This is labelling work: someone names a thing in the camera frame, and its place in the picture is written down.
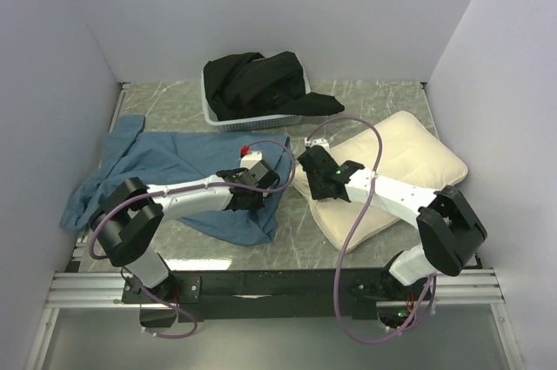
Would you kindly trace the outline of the cream white pillow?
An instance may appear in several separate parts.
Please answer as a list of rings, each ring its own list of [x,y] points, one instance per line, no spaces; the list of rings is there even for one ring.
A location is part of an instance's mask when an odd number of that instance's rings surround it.
[[[383,152],[378,173],[419,187],[442,189],[457,185],[468,174],[466,164],[430,133],[407,111],[399,111],[375,125],[382,137]],[[372,167],[378,150],[374,133],[366,129],[329,152],[338,164],[346,160]],[[340,250],[361,211],[361,203],[343,200],[313,200],[308,180],[297,165],[293,186],[306,199],[319,229]],[[371,207],[351,238],[347,251],[383,232],[398,220],[391,214]]]

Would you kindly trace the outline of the blue fabric pillowcase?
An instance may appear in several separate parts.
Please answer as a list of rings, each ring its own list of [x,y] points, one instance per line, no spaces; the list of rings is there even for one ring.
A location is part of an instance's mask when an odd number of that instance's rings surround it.
[[[70,197],[60,225],[80,231],[101,201],[124,180],[138,177],[146,185],[172,185],[199,180],[239,165],[239,151],[250,145],[261,151],[265,162],[280,176],[289,178],[291,159],[286,135],[248,132],[182,133],[145,131],[142,115],[118,119],[104,141],[100,166]],[[255,211],[202,212],[182,223],[205,235],[240,246],[270,244],[278,230],[275,212],[281,196],[272,194]]]

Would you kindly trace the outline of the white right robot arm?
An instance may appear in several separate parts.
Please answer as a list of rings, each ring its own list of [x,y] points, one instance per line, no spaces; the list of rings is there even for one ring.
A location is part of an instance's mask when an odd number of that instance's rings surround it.
[[[321,145],[299,157],[312,198],[369,202],[413,226],[420,242],[390,260],[382,289],[391,299],[402,299],[413,284],[440,272],[457,276],[487,239],[487,230],[462,192],[447,185],[441,190],[418,187],[379,175],[361,163],[338,164]]]

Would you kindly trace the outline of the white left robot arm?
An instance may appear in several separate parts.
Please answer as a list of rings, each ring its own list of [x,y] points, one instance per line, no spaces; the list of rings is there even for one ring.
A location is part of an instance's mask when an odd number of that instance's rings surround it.
[[[131,290],[138,293],[143,287],[153,301],[162,302],[175,294],[178,283],[151,247],[159,226],[203,212],[258,210],[265,191],[278,183],[279,175],[264,160],[175,185],[129,178],[91,215],[89,226],[111,264],[135,278]]]

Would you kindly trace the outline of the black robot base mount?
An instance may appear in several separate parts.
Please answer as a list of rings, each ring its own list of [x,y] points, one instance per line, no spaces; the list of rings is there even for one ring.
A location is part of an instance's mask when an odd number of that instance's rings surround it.
[[[143,289],[128,270],[122,302],[139,306],[149,329],[206,320],[323,318],[382,320],[400,326],[421,304],[430,306],[436,282],[403,286],[380,268],[278,271],[174,271]]]

